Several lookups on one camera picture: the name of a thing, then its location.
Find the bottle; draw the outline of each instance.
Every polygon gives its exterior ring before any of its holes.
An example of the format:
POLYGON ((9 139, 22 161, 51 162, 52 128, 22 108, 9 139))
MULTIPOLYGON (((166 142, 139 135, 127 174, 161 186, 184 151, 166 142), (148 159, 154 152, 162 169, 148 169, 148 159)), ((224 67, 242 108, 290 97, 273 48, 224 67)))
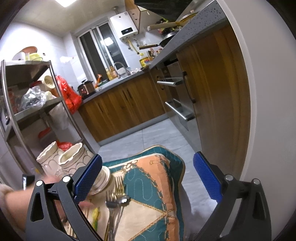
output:
POLYGON ((105 69, 106 70, 106 74, 108 76, 108 79, 109 80, 113 80, 114 78, 112 77, 111 73, 110 73, 110 70, 108 68, 105 69))
POLYGON ((113 78, 117 78, 118 77, 118 74, 115 71, 114 67, 113 66, 110 66, 110 69, 111 69, 111 75, 112 75, 112 77, 113 78))
POLYGON ((149 65, 149 57, 145 57, 143 53, 140 53, 140 64, 142 68, 145 68, 147 65, 149 65))

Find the oven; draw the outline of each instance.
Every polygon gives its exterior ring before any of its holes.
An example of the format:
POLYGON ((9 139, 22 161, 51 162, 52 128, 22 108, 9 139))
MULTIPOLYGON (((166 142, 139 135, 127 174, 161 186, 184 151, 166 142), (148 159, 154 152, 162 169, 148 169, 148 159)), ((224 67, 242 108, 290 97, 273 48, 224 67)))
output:
POLYGON ((168 100, 164 103, 170 110, 167 115, 182 133, 194 151, 201 151, 200 135, 191 100, 179 62, 162 68, 163 77, 158 77, 157 84, 162 85, 168 100))

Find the shelving unit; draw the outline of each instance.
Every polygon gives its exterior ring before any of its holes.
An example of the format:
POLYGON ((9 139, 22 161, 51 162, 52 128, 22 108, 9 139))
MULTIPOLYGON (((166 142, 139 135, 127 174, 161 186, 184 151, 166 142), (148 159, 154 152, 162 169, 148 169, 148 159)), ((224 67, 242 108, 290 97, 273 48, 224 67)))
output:
MULTIPOLYGON (((3 113, 5 113, 4 108, 7 110, 7 114, 9 117, 9 123, 3 123, 0 121, 0 132, 3 136, 3 139, 7 145, 8 150, 10 151, 12 157, 14 158, 15 162, 17 163, 18 167, 21 169, 21 171, 24 174, 32 174, 32 170, 28 169, 28 165, 23 162, 21 158, 17 158, 17 155, 14 153, 13 149, 11 148, 9 144, 9 140, 13 136, 17 136, 17 139, 19 140, 21 146, 25 150, 26 154, 28 155, 30 161, 33 163, 35 168, 41 173, 44 174, 44 171, 41 167, 41 165, 36 161, 36 156, 32 153, 30 150, 28 144, 25 142, 25 139, 22 135, 22 130, 37 121, 38 119, 43 119, 44 123, 46 123, 49 127, 50 122, 47 121, 48 119, 48 113, 51 111, 55 106, 57 106, 59 103, 62 103, 64 106, 64 109, 75 127, 77 133, 80 136, 80 140, 76 143, 82 142, 86 145, 86 147, 94 153, 94 150, 91 148, 90 144, 85 139, 83 133, 79 129, 77 123, 75 122, 73 116, 71 115, 65 100, 62 97, 62 93, 58 87, 57 81, 55 79, 54 70, 52 68, 51 61, 44 62, 44 61, 10 61, 6 62, 3 60, 1 62, 1 88, 3 90, 3 96, 4 96, 4 105, 1 107, 1 117, 5 116, 3 113), (45 103, 45 105, 42 108, 36 108, 31 107, 26 110, 23 110, 17 114, 13 113, 12 106, 9 100, 9 93, 8 89, 12 86, 17 86, 18 89, 26 89, 29 88, 29 84, 31 82, 39 80, 39 78, 45 73, 45 71, 50 70, 51 76, 54 80, 55 87, 57 89, 57 92, 59 94, 59 97, 49 100, 45 103)), ((6 182, 3 175, 1 175, 0 172, 0 181, 6 182)))

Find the hand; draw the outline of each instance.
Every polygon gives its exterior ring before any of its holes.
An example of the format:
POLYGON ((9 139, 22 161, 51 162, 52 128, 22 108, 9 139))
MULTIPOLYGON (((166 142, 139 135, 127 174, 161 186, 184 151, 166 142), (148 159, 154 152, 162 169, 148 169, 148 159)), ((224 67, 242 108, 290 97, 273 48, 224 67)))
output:
MULTIPOLYGON (((54 177, 54 176, 46 176, 46 177, 43 177, 42 180, 44 181, 45 184, 56 183, 60 181, 57 177, 54 177)), ((14 191, 6 194, 5 196, 5 201, 6 201, 6 205, 9 213, 13 217, 17 226, 23 231, 25 230, 27 212, 28 212, 28 207, 29 207, 31 196, 32 196, 33 188, 34 188, 34 185, 31 185, 25 191, 14 191)), ((60 218, 61 219, 65 218, 66 215, 60 201, 56 200, 55 205, 60 218)), ((79 206, 80 208, 84 208, 84 207, 91 207, 93 205, 88 201, 83 201, 79 203, 79 206)))

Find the ceiling light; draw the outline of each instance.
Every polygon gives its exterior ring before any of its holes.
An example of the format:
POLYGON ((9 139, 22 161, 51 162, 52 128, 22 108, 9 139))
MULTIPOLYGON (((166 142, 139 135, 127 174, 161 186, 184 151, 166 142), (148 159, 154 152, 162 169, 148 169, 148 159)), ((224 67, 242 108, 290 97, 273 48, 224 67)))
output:
POLYGON ((113 44, 113 40, 110 37, 104 39, 104 42, 105 42, 106 46, 113 44))
POLYGON ((72 3, 74 3, 77 0, 56 0, 59 4, 61 4, 63 7, 68 7, 72 3))

